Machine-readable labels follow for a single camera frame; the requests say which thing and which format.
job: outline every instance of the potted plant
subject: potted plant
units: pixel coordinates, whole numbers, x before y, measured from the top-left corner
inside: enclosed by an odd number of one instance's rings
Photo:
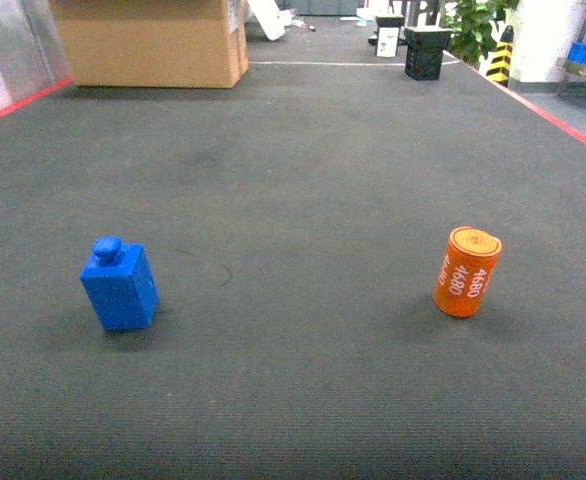
[[[442,25],[455,30],[449,51],[463,62],[477,67],[497,46],[493,26],[506,19],[506,10],[517,8],[519,0],[458,0],[444,6]]]

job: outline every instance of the orange cylinder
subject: orange cylinder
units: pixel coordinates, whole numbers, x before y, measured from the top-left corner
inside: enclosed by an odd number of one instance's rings
[[[502,242],[482,230],[453,230],[433,294],[438,308],[460,318],[477,312],[501,251]]]

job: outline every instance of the red trim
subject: red trim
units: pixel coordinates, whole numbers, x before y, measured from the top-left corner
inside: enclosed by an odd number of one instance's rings
[[[552,123],[553,125],[555,125],[556,127],[558,127],[560,130],[563,130],[564,132],[566,132],[569,135],[571,135],[573,138],[576,138],[577,140],[579,140],[580,142],[582,142],[584,145],[586,145],[586,134],[585,133],[582,133],[582,132],[576,130],[575,128],[573,128],[572,126],[570,126],[568,123],[560,120],[555,115],[550,114],[549,112],[547,112],[543,108],[540,108],[539,106],[537,106],[537,105],[529,102],[527,99],[520,97],[517,93],[513,92],[512,90],[509,90],[508,88],[503,87],[499,83],[495,83],[494,81],[489,80],[488,78],[486,78],[484,75],[482,75],[477,70],[475,70],[475,71],[478,73],[478,75],[480,75],[486,81],[491,82],[494,86],[496,86],[497,88],[499,88],[500,90],[502,90],[504,93],[506,93],[506,94],[510,95],[511,97],[513,97],[515,100],[517,100],[518,102],[520,102],[522,105],[528,107],[530,110],[532,110],[535,113],[537,113],[540,117],[542,117],[546,121]]]
[[[0,110],[0,117],[3,117],[4,115],[8,115],[11,112],[14,112],[18,108],[22,108],[23,106],[28,105],[31,102],[34,102],[38,98],[45,97],[49,93],[54,92],[55,90],[57,90],[59,88],[62,88],[64,85],[68,85],[72,81],[73,81],[73,79],[71,77],[65,78],[64,80],[56,83],[55,85],[51,85],[50,87],[46,87],[44,90],[40,90],[39,92],[37,92],[29,97],[26,97],[18,102],[12,103],[8,107]]]

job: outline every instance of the black crate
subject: black crate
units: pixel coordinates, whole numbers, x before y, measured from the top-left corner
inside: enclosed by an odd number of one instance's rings
[[[442,69],[442,50],[422,50],[409,45],[406,52],[406,74],[415,80],[437,80]]]
[[[420,50],[446,50],[451,42],[450,28],[434,26],[406,27],[404,37],[406,43],[419,48]]]
[[[379,28],[402,28],[404,26],[404,16],[402,15],[378,15],[375,22]]]

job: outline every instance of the blue block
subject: blue block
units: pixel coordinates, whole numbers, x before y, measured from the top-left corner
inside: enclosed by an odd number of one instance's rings
[[[158,295],[142,245],[99,238],[80,281],[105,330],[151,326]]]

